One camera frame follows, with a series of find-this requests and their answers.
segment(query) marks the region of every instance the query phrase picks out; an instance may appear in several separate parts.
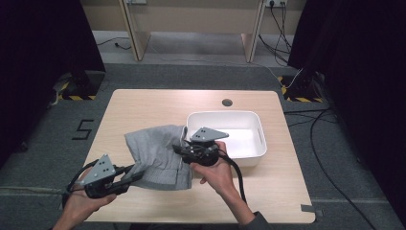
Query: white plastic bin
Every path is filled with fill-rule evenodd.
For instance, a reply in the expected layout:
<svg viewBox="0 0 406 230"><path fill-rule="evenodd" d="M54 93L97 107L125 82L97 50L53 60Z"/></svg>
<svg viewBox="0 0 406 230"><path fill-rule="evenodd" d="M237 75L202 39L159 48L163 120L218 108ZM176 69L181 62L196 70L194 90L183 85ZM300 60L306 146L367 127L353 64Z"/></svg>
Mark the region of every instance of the white plastic bin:
<svg viewBox="0 0 406 230"><path fill-rule="evenodd" d="M259 116L252 111L204 111L189 115L188 135L201 127L227 132L230 136L219 139L227 146L227 153L240 167L254 167L266 153L266 141Z"/></svg>

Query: black curtain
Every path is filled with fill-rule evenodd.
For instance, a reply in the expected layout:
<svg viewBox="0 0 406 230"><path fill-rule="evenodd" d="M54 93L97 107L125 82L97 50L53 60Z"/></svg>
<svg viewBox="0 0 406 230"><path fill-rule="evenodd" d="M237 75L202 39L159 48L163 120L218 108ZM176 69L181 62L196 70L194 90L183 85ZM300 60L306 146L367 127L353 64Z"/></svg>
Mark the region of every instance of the black curtain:
<svg viewBox="0 0 406 230"><path fill-rule="evenodd" d="M65 73L105 71L79 0L0 0L0 167L25 141Z"/></svg>
<svg viewBox="0 0 406 230"><path fill-rule="evenodd" d="M406 226L406 1L350 1L330 14L335 3L307 1L289 64L325 74L357 154Z"/></svg>

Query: hand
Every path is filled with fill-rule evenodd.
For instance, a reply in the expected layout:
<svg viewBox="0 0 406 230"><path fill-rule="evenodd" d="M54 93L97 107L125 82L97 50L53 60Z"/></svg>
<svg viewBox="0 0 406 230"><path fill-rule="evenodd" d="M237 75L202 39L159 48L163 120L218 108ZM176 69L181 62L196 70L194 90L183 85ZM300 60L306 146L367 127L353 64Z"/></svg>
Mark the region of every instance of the hand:
<svg viewBox="0 0 406 230"><path fill-rule="evenodd" d="M80 178L84 178L90 169L86 170ZM73 229L78 224L87 220L102 206L111 203L117 195L108 195L103 198L89 198L84 190L73 192L63 209L62 216L53 229Z"/></svg>
<svg viewBox="0 0 406 230"><path fill-rule="evenodd" d="M227 152L224 142L215 143L220 148L220 154ZM209 182L210 186L223 198L239 224L246 225L255 218L251 209L239 196L234 186L231 166L223 158L219 157L218 161L209 167L197 163L191 163L191 167L197 173L203 175L200 184Z"/></svg>
<svg viewBox="0 0 406 230"><path fill-rule="evenodd" d="M224 142L215 142L220 148L220 154L225 155L227 152L226 144ZM205 167L197 163L191 163L191 167L197 173L203 175L200 184L209 182L214 190L221 196L228 194L230 191L236 189L233 182L233 175L231 173L230 165L221 157L218 161L210 166Z"/></svg>

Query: gray floor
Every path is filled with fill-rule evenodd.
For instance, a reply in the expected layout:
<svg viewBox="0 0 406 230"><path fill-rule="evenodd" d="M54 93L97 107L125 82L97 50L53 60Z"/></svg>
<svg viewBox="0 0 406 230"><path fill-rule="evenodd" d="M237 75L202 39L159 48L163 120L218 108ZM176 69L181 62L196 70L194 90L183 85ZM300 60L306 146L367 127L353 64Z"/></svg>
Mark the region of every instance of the gray floor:
<svg viewBox="0 0 406 230"><path fill-rule="evenodd" d="M98 43L126 33L95 32ZM264 36L275 45L277 36ZM97 132L108 99L116 88L212 88L274 90L284 111L320 109L322 103L292 103L282 98L277 76L295 74L282 67L258 44L255 64L246 63L240 37L234 34L154 33L143 61L135 62L126 39L100 47L107 74L94 101L60 101L42 117L26 152L11 156L0 171L0 186L61 188L83 164ZM201 77L207 75L208 81ZM179 85L179 80L187 80ZM306 113L317 116L318 112ZM86 141L73 141L79 121L92 119ZM317 220L311 224L272 224L275 229L371 229L323 174L310 143L311 118L286 115ZM320 161L336 185L365 214L376 229L404 229L371 173L357 161L346 133L332 111L314 126L313 141ZM0 229L46 229L60 210L55 195L0 193ZM79 229L128 229L129 223L85 222ZM203 229L236 229L234 225L206 225Z"/></svg>

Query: gray fabric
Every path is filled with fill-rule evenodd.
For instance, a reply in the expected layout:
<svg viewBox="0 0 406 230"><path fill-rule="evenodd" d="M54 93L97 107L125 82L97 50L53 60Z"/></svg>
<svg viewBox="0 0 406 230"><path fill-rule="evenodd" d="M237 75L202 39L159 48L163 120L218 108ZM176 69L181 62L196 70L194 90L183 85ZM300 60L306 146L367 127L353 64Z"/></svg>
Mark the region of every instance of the gray fabric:
<svg viewBox="0 0 406 230"><path fill-rule="evenodd" d="M172 148L182 145L186 130L185 126L157 126L127 133L125 140L135 165L124 178L145 171L132 185L165 191L190 189L190 166Z"/></svg>

